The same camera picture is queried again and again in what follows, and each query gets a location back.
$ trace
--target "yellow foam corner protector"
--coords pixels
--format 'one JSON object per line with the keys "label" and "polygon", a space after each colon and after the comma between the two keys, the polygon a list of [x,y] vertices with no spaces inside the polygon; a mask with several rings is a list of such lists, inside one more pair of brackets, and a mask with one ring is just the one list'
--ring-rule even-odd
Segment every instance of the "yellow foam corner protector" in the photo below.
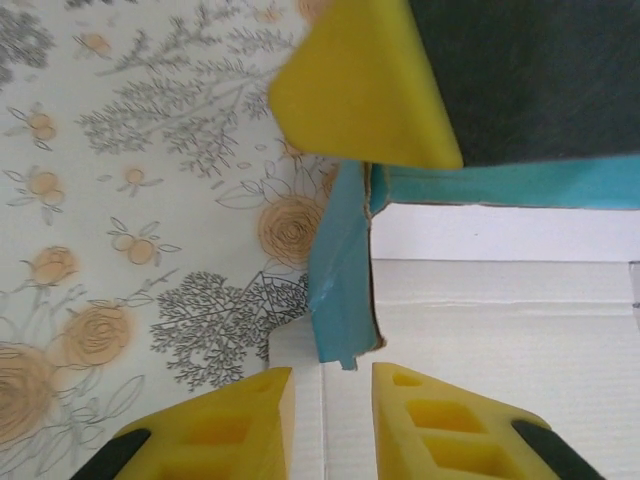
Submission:
{"label": "yellow foam corner protector", "polygon": [[149,415],[114,436],[150,432],[115,478],[285,480],[294,409],[292,370],[273,368]]}
{"label": "yellow foam corner protector", "polygon": [[406,0],[335,0],[272,82],[269,104],[302,151],[463,166]]}
{"label": "yellow foam corner protector", "polygon": [[372,393],[380,480],[559,478],[512,427],[550,429],[530,412],[390,363],[374,364]]}

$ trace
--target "flower illustration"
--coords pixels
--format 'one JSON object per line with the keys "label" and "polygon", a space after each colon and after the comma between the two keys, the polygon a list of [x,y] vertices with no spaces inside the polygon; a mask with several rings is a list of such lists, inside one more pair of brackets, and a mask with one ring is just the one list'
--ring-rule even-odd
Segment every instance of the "flower illustration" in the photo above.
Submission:
{"label": "flower illustration", "polygon": [[291,145],[287,140],[278,140],[282,145],[282,154],[280,159],[288,158],[291,160],[300,160],[304,155],[302,150],[297,149],[293,145]]}
{"label": "flower illustration", "polygon": [[331,195],[331,190],[333,190],[333,184],[338,177],[338,169],[340,167],[338,165],[334,165],[331,170],[327,172],[327,174],[322,177],[322,189],[327,197]]}
{"label": "flower illustration", "polygon": [[84,370],[112,361],[129,338],[129,320],[122,307],[98,302],[69,320],[53,342],[54,352],[64,358],[63,365]]}
{"label": "flower illustration", "polygon": [[49,247],[28,263],[33,283],[41,287],[58,285],[76,271],[76,261],[71,251],[64,247]]}
{"label": "flower illustration", "polygon": [[94,55],[100,58],[109,58],[111,53],[111,45],[102,35],[97,33],[83,33],[80,36],[75,35],[73,39],[78,42],[80,47],[76,51],[75,58],[91,58]]}
{"label": "flower illustration", "polygon": [[130,168],[124,173],[125,184],[118,188],[119,192],[129,191],[130,197],[135,197],[141,187],[153,187],[163,182],[161,178],[145,181],[145,173],[139,168]]}
{"label": "flower illustration", "polygon": [[296,0],[298,13],[307,22],[315,22],[331,4],[331,0]]}
{"label": "flower illustration", "polygon": [[16,188],[21,196],[9,200],[7,205],[22,207],[40,201],[44,222],[49,226],[53,225],[53,214],[62,213],[60,205],[65,200],[58,176],[52,172],[41,172],[37,166],[32,167],[25,175],[10,170],[5,170],[4,173],[14,182],[22,184],[22,187]]}
{"label": "flower illustration", "polygon": [[31,107],[29,114],[18,110],[17,108],[8,107],[7,110],[11,115],[24,123],[17,127],[10,128],[4,134],[5,136],[20,135],[23,133],[31,134],[33,144],[42,150],[51,151],[51,147],[46,143],[56,136],[56,127],[51,116],[42,113],[42,104],[36,102]]}
{"label": "flower illustration", "polygon": [[140,229],[137,235],[129,233],[129,229],[117,218],[112,217],[111,223],[117,230],[107,232],[113,236],[111,246],[118,252],[123,252],[134,265],[146,265],[154,260],[156,266],[160,265],[162,253],[175,253],[182,250],[180,247],[166,243],[158,244],[160,237],[152,233],[160,226],[160,222],[151,222]]}
{"label": "flower illustration", "polygon": [[33,429],[54,396],[53,366],[44,354],[22,344],[0,344],[0,444]]}
{"label": "flower illustration", "polygon": [[322,208],[310,198],[282,197],[260,216],[258,237],[262,248],[285,265],[304,267],[322,213]]}

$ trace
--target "cardboard flap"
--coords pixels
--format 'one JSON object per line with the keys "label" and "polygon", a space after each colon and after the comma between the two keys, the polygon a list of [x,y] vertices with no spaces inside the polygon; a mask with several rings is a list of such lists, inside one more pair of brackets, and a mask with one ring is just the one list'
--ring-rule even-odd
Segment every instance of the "cardboard flap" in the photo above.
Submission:
{"label": "cardboard flap", "polygon": [[457,171],[384,168],[396,203],[640,208],[640,156]]}
{"label": "cardboard flap", "polygon": [[367,176],[365,164],[342,164],[309,259],[318,356],[349,370],[381,342],[372,310]]}

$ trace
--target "gray leaf print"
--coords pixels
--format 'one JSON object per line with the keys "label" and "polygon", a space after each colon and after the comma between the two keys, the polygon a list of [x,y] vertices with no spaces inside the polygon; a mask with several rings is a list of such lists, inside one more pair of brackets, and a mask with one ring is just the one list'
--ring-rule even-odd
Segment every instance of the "gray leaf print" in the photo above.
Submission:
{"label": "gray leaf print", "polygon": [[306,292],[306,275],[294,282],[260,272],[237,288],[215,273],[190,273],[158,296],[162,321],[151,326],[151,348],[170,353],[167,368],[190,391],[221,387],[243,378],[247,348],[268,360],[269,334],[304,315]]}
{"label": "gray leaf print", "polygon": [[0,88],[14,79],[11,64],[47,67],[47,51],[54,45],[38,18],[0,6]]}

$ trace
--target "floral wallpaper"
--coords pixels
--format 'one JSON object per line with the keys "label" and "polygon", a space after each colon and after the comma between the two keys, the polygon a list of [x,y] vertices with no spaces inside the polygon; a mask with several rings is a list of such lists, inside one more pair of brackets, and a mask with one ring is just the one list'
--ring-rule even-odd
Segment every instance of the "floral wallpaper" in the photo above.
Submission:
{"label": "floral wallpaper", "polygon": [[303,315],[338,167],[266,89],[327,4],[0,0],[0,479],[71,477]]}

